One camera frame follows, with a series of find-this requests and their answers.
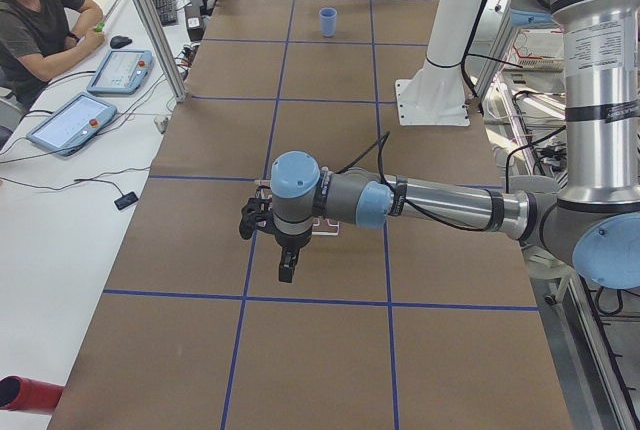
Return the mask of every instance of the plastic cup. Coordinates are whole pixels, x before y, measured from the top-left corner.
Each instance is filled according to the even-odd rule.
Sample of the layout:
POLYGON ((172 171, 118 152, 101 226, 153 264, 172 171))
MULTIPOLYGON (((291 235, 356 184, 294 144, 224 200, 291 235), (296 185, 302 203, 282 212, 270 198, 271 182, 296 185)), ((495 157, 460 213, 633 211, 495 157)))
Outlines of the plastic cup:
POLYGON ((323 37, 333 37, 336 33, 338 11, 335 8, 325 7, 320 9, 320 31, 323 37))
POLYGON ((0 410, 52 415, 64 387, 23 377, 0 380, 0 410))

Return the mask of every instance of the red cup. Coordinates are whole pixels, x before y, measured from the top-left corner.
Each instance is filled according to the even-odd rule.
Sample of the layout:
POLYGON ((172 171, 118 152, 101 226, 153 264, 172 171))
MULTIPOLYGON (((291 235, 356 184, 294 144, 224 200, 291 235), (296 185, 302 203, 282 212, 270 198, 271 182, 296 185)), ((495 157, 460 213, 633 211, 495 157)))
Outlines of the red cup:
POLYGON ((23 377, 0 380, 0 410, 52 415, 64 387, 23 377))

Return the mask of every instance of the keyboard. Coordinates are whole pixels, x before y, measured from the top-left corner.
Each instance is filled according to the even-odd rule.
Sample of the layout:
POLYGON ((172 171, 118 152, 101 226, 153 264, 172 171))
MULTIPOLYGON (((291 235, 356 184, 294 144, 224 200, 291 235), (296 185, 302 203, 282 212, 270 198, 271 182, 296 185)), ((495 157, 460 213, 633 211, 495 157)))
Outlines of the keyboard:
POLYGON ((151 0, 156 7, 158 17, 160 17, 160 23, 163 26, 171 25, 178 21, 178 14, 176 12, 176 0, 151 0))

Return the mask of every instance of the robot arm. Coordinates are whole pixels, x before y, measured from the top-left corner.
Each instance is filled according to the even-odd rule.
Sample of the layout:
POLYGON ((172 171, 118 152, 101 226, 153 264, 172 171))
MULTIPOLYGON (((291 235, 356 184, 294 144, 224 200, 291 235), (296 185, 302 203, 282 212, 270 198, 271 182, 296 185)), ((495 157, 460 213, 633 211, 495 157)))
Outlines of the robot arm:
MULTIPOLYGON (((290 152, 274 162, 273 198, 250 199, 240 224, 246 239, 255 230, 275 236, 282 247, 280 281, 292 281, 313 217, 379 228, 387 216, 409 216, 501 231, 547 249, 603 286, 640 286, 640 0, 514 0, 512 6, 528 23, 550 11, 564 27, 567 186, 558 195, 502 194, 382 172, 332 173, 309 155, 290 152)), ((430 48, 445 46, 433 43, 430 48)))

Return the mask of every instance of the gray shirt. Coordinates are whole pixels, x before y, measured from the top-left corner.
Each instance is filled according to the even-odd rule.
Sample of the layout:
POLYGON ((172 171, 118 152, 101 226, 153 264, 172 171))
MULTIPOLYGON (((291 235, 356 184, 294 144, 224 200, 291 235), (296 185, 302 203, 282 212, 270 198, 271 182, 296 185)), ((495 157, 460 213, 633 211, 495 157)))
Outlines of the gray shirt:
POLYGON ((85 0, 40 0, 34 12, 16 0, 0 0, 0 66, 20 103, 29 108, 47 82, 36 78, 18 58, 64 51, 69 32, 65 7, 78 10, 85 0))

